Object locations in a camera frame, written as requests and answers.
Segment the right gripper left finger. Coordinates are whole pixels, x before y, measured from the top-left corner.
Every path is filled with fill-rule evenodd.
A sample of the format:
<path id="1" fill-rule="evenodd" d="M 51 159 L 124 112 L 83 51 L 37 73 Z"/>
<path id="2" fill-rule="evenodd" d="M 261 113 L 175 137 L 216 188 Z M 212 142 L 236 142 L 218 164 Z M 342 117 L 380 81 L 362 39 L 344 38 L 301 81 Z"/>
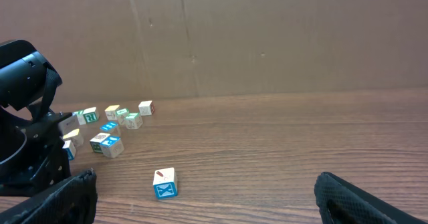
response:
<path id="1" fill-rule="evenodd" d="M 94 169 L 62 180 L 1 213 L 1 224 L 92 224 L 98 194 Z"/>

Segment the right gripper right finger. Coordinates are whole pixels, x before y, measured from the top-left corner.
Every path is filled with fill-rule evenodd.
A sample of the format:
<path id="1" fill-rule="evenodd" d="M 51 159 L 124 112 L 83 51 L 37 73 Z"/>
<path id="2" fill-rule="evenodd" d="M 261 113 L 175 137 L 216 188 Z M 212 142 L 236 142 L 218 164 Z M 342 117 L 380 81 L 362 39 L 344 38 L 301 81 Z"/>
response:
<path id="1" fill-rule="evenodd" d="M 329 172 L 314 194 L 323 224 L 427 224 Z"/>

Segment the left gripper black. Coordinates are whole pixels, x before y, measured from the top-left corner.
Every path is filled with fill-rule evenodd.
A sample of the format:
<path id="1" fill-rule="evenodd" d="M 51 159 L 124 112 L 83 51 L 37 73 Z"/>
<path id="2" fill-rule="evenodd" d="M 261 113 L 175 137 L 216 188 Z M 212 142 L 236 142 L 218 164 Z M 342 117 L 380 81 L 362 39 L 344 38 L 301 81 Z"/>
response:
<path id="1" fill-rule="evenodd" d="M 1 196 L 32 197 L 71 177 L 60 124 L 72 114 L 49 113 L 1 135 Z"/>

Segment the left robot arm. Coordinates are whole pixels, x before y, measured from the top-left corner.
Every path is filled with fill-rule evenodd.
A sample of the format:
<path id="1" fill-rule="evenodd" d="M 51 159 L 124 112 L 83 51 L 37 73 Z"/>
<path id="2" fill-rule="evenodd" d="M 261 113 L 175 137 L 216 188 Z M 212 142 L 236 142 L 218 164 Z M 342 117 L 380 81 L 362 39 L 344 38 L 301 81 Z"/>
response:
<path id="1" fill-rule="evenodd" d="M 1 195 L 32 197 L 70 177 L 62 137 L 79 122 L 50 108 L 61 84 L 31 43 L 1 44 Z"/>

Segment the white block blue side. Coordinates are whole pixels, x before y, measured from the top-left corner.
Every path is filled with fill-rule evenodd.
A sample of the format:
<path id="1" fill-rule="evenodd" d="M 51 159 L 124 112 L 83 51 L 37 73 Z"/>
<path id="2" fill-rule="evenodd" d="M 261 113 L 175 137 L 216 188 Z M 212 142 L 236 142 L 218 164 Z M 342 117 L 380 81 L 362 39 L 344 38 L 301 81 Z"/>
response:
<path id="1" fill-rule="evenodd" d="M 68 154 L 68 160 L 74 160 L 76 156 L 76 147 L 71 140 L 65 140 L 62 147 Z"/>

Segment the yellow top block front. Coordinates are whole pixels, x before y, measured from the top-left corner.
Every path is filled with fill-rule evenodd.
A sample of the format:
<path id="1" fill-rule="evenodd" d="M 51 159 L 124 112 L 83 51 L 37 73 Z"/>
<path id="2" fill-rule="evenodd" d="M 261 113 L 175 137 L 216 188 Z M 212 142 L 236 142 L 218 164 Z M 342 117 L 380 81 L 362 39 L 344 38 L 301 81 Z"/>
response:
<path id="1" fill-rule="evenodd" d="M 75 147 L 82 146 L 84 143 L 84 137 L 79 128 L 69 132 L 63 136 L 63 140 L 71 140 Z"/>

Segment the yellow block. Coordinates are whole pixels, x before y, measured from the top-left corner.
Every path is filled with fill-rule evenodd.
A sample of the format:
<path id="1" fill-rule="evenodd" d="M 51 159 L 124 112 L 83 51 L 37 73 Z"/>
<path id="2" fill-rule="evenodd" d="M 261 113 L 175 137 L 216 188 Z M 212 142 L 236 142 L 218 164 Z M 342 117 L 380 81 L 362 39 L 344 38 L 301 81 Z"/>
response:
<path id="1" fill-rule="evenodd" d="M 111 105 L 105 109 L 105 114 L 108 120 L 117 120 L 116 111 L 120 108 L 119 105 Z"/>
<path id="2" fill-rule="evenodd" d="M 82 146 L 84 143 L 84 137 L 79 128 L 69 132 L 63 136 L 63 140 L 71 140 L 75 147 Z"/>

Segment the green letter block far left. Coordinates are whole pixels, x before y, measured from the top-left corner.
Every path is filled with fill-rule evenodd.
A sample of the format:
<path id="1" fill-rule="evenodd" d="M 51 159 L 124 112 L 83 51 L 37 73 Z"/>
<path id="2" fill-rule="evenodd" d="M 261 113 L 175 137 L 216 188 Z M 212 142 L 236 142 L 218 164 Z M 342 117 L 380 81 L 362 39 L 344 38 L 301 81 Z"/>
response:
<path id="1" fill-rule="evenodd" d="M 83 110 L 78 110 L 73 112 L 73 115 L 77 117 L 79 125 L 85 125 L 86 124 L 86 120 L 84 118 L 83 115 L 84 111 Z"/>

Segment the white block red picture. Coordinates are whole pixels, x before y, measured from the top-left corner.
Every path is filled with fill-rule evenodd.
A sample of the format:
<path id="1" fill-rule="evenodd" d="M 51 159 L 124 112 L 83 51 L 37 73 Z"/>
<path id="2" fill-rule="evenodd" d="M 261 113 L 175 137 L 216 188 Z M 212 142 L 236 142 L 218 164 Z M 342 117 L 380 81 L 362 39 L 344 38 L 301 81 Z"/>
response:
<path id="1" fill-rule="evenodd" d="M 101 143 L 110 136 L 110 133 L 99 133 L 95 135 L 92 139 L 90 139 L 90 145 L 92 147 L 93 152 L 102 153 Z"/>

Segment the blue P block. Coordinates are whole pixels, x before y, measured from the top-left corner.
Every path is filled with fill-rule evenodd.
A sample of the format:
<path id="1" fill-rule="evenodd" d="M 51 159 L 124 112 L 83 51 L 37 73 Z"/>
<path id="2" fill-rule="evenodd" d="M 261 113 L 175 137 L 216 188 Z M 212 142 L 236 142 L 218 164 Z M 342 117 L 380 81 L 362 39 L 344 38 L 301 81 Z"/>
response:
<path id="1" fill-rule="evenodd" d="M 109 158 L 116 158 L 124 151 L 122 139 L 119 136 L 109 136 L 100 143 L 103 155 Z"/>

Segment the white block green side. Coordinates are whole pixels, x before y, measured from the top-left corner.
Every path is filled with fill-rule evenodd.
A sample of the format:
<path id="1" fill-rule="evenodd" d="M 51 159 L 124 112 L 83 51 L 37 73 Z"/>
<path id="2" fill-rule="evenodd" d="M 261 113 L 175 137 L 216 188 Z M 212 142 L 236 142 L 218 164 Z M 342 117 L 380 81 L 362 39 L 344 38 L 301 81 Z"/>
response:
<path id="1" fill-rule="evenodd" d="M 86 123 L 93 123 L 99 120 L 99 113 L 97 107 L 87 108 L 82 113 Z"/>

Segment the blue top block centre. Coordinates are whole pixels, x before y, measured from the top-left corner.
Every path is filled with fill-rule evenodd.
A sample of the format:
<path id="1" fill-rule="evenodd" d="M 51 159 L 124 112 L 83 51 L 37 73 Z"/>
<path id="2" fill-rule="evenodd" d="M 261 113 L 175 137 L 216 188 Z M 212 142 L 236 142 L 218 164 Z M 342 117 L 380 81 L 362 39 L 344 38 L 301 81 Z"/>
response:
<path id="1" fill-rule="evenodd" d="M 109 133 L 113 136 L 120 136 L 120 125 L 117 122 L 108 122 L 100 127 L 100 130 L 105 133 Z"/>

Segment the yellow top block back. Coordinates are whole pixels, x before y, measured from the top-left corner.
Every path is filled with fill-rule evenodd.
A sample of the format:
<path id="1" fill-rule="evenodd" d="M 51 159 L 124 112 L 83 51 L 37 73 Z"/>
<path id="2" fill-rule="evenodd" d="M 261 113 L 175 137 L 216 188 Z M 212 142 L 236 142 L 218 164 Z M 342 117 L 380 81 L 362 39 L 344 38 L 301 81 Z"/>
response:
<path id="1" fill-rule="evenodd" d="M 119 105 L 111 105 L 105 109 L 105 114 L 108 120 L 117 120 L 116 111 L 120 108 Z"/>

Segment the green seven block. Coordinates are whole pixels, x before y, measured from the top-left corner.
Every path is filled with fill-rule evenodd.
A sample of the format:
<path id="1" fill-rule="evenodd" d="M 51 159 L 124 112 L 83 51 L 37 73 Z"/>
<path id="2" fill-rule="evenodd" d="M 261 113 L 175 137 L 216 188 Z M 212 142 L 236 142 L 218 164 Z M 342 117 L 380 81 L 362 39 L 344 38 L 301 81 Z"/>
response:
<path id="1" fill-rule="evenodd" d="M 132 112 L 126 116 L 125 123 L 127 129 L 136 130 L 142 126 L 143 121 L 139 112 Z"/>

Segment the white block back right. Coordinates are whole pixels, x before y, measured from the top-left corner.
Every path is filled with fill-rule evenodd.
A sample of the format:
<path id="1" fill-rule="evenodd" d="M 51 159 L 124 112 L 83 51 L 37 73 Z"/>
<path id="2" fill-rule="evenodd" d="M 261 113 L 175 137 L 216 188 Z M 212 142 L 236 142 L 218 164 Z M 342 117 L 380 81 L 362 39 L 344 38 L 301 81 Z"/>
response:
<path id="1" fill-rule="evenodd" d="M 154 113 L 154 104 L 152 100 L 142 101 L 138 105 L 138 109 L 141 116 L 150 116 Z"/>

